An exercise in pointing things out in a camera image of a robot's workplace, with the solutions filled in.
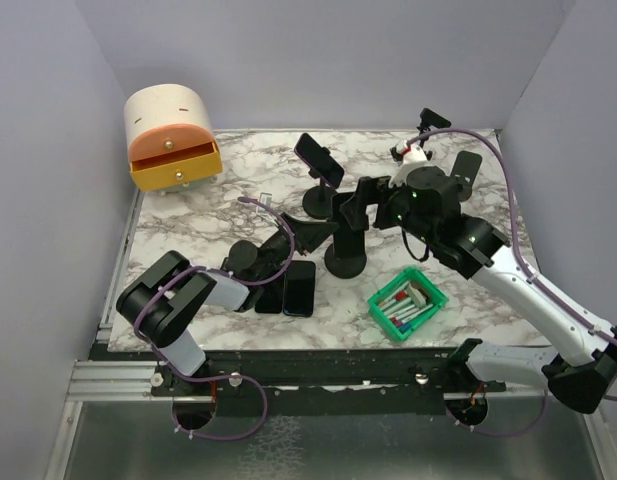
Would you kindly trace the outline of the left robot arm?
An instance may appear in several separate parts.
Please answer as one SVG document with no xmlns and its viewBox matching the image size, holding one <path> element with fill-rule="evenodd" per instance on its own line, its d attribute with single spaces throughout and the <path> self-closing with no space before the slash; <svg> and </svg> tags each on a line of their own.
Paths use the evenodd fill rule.
<svg viewBox="0 0 617 480">
<path fill-rule="evenodd" d="M 339 225 L 332 221 L 300 221 L 277 216 L 277 231 L 261 245 L 240 240 L 218 269 L 194 266 L 170 250 L 127 286 L 116 311 L 174 372 L 174 382 L 194 395 L 208 385 L 206 353 L 188 330 L 204 306 L 228 311 L 252 309 L 264 287 L 284 276 L 293 256 L 321 246 Z"/>
</svg>

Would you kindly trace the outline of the black phone stand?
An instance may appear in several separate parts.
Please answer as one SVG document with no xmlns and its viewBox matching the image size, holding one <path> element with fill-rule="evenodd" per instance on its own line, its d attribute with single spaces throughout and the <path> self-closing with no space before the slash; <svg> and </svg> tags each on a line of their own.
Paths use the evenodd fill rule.
<svg viewBox="0 0 617 480">
<path fill-rule="evenodd" d="M 324 179 L 316 170 L 309 175 L 319 180 L 319 185 L 308 189 L 302 198 L 304 212 L 311 218 L 325 220 L 332 214 L 332 197 L 337 193 L 343 179 L 343 172 L 334 173 Z"/>
<path fill-rule="evenodd" d="M 324 254 L 326 269 L 340 279 L 360 275 L 367 264 L 365 233 L 363 231 L 335 232 Z"/>
<path fill-rule="evenodd" d="M 429 108 L 423 108 L 419 114 L 419 118 L 420 124 L 417 130 L 420 135 L 430 132 L 432 129 L 446 129 L 452 126 L 452 123 L 448 119 Z"/>
</svg>

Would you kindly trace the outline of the black phone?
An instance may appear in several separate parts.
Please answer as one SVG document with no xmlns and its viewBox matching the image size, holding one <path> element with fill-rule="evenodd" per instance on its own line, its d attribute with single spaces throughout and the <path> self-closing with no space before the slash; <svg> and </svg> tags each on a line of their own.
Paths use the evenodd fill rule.
<svg viewBox="0 0 617 480">
<path fill-rule="evenodd" d="M 315 285 L 315 263 L 293 260 L 286 270 L 282 312 L 287 316 L 310 317 L 314 310 Z"/>
</svg>

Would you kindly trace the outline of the wood base phone stand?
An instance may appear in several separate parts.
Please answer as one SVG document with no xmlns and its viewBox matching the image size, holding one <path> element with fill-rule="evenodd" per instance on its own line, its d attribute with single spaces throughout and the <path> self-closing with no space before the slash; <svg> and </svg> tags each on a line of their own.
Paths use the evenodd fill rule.
<svg viewBox="0 0 617 480">
<path fill-rule="evenodd" d="M 466 150 L 460 151 L 453 164 L 450 177 L 458 184 L 458 198 L 461 203 L 471 196 L 473 185 L 479 173 L 483 157 Z"/>
</svg>

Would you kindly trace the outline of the grey silver phone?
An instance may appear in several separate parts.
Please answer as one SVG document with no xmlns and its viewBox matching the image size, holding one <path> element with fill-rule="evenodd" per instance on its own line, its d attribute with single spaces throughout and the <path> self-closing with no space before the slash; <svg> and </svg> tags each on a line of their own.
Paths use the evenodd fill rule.
<svg viewBox="0 0 617 480">
<path fill-rule="evenodd" d="M 278 277 L 263 287 L 263 293 L 257 300 L 254 310 L 259 314 L 280 314 L 284 295 L 284 278 Z"/>
</svg>

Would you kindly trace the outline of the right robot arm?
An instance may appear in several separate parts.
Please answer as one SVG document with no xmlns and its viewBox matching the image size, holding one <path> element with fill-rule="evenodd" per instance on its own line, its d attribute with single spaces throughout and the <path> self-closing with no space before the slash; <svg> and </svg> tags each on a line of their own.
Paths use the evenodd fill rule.
<svg viewBox="0 0 617 480">
<path fill-rule="evenodd" d="M 546 348 L 467 340 L 447 367 L 449 383 L 469 391 L 503 382 L 549 391 L 570 409 L 593 413 L 617 379 L 617 326 L 584 309 L 516 257 L 507 237 L 464 214 L 461 186 L 440 168 L 423 166 L 402 182 L 363 177 L 333 199 L 354 231 L 399 227 L 421 240 L 445 267 L 484 287 L 531 323 Z"/>
</svg>

